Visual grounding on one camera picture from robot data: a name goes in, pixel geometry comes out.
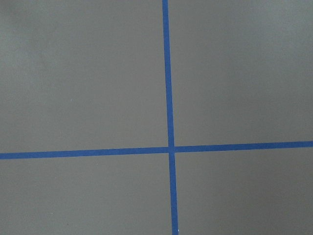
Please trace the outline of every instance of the blue painter's tape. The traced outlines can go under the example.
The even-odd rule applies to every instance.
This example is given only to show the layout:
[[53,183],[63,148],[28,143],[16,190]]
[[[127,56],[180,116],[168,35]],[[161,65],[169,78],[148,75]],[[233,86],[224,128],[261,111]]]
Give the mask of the blue painter's tape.
[[174,118],[173,97],[171,78],[171,53],[170,53],[170,31],[168,19],[168,2],[163,0],[163,37],[164,37],[164,63],[165,63],[165,86],[166,86],[166,108],[167,108],[167,134],[168,146],[174,148]]
[[176,189],[176,167],[175,153],[169,153],[170,166],[170,191],[171,191],[171,214],[172,214],[172,235],[178,235],[178,209],[177,209],[177,189]]
[[178,230],[176,169],[174,152],[175,141],[174,141],[174,118],[173,118],[173,97],[172,97],[172,78],[171,78],[170,30],[169,30],[167,0],[162,0],[162,12],[163,12],[164,64],[165,64],[165,86],[166,86],[167,135],[169,147],[172,235],[178,235],[179,230]]
[[0,159],[62,158],[62,157],[85,157],[102,155],[108,156],[108,155],[152,154],[152,153],[168,153],[168,147],[0,153]]
[[276,149],[276,148],[305,148],[305,147],[313,147],[313,141],[177,146],[175,147],[175,152],[178,152],[178,153],[213,152],[213,151],[235,151],[235,150]]

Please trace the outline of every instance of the blue tape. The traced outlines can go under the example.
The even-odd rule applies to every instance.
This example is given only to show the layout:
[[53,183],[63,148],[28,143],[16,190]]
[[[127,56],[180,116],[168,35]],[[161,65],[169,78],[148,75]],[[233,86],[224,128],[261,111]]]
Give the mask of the blue tape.
[[151,153],[168,153],[168,147],[0,153],[0,159],[62,158],[62,157],[85,157],[102,155],[108,156],[108,155],[151,154]]
[[305,147],[313,147],[313,141],[177,146],[175,147],[175,152],[187,153]]
[[170,31],[169,31],[168,1],[167,0],[162,0],[162,12],[163,12],[164,64],[165,64],[165,86],[166,86],[167,135],[168,135],[168,147],[169,147],[172,235],[178,235],[179,230],[178,230],[176,168],[175,168],[175,142],[174,142],[174,118],[173,118],[173,97],[172,97],[172,78],[171,78]]

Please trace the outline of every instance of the vertical tape strip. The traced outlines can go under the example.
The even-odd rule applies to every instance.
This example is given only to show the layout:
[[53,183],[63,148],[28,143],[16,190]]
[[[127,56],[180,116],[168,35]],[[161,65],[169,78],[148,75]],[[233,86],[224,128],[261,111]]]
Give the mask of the vertical tape strip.
[[170,31],[168,19],[168,1],[162,0],[163,10],[163,37],[164,37],[164,63],[165,63],[165,85],[166,85],[166,108],[167,108],[167,134],[169,147],[169,170],[171,190],[171,214],[172,214],[172,235],[178,235],[178,211],[176,191],[176,168],[174,150],[174,119],[173,119],[173,98],[171,79],[171,54],[170,54]]

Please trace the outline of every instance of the gray floor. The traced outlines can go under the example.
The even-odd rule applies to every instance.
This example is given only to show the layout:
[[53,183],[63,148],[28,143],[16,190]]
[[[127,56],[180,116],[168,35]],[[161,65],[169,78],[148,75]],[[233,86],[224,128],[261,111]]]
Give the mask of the gray floor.
[[[313,2],[170,0],[175,144],[311,141]],[[160,0],[1,0],[0,153],[167,146]],[[179,153],[181,235],[312,234],[312,149]],[[0,161],[0,234],[171,234],[167,154]]]

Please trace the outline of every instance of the gray wall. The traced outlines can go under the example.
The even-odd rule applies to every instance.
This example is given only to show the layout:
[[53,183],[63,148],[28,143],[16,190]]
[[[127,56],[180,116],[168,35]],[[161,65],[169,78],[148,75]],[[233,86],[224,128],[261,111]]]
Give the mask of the gray wall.
[[[169,0],[175,144],[312,140],[312,12]],[[160,0],[0,0],[0,153],[167,146],[162,30]],[[312,151],[177,153],[180,234],[313,234]],[[167,154],[0,178],[0,235],[171,233]]]

